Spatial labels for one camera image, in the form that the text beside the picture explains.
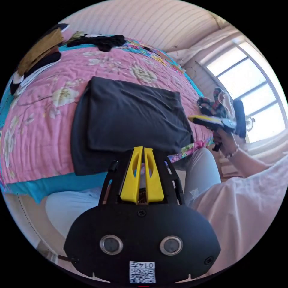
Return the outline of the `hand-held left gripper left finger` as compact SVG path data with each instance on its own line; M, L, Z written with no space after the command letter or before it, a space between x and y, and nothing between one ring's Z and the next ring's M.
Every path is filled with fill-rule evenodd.
M143 147L133 149L127 165L120 198L122 201L138 201L140 189L140 177L142 166Z

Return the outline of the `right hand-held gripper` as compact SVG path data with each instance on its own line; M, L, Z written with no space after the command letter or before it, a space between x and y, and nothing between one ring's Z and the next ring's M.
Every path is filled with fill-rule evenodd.
M236 132L237 123L236 121L228 118L219 118L206 115L194 115L189 116L188 120L194 124L205 126L207 129L216 131L221 128L227 133L234 134Z

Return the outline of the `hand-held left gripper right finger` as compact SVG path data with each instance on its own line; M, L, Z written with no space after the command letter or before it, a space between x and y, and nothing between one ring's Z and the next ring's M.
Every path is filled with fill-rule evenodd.
M152 148L144 148L146 199L148 202L162 202L164 193Z

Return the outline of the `person's right hand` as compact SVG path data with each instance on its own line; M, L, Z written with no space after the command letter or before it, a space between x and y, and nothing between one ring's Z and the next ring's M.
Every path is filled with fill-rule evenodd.
M226 158L235 155L239 150L233 134L225 132L223 129L217 129L213 132L214 143L220 145L220 151Z

